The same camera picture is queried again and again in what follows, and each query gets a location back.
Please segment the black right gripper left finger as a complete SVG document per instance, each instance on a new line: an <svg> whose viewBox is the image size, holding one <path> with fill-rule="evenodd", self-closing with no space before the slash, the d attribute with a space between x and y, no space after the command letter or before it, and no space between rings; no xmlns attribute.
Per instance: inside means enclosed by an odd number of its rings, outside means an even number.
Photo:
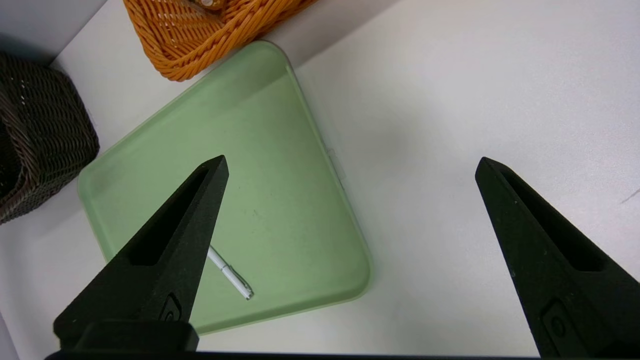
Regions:
<svg viewBox="0 0 640 360"><path fill-rule="evenodd" d="M63 351L194 351L190 316L229 178L209 159L54 321Z"/></svg>

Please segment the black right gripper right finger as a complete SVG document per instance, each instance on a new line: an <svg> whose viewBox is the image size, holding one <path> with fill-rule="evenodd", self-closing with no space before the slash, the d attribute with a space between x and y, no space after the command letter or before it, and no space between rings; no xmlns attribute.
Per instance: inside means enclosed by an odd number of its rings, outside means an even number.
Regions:
<svg viewBox="0 0 640 360"><path fill-rule="evenodd" d="M505 164L475 182L539 355L637 357L639 282Z"/></svg>

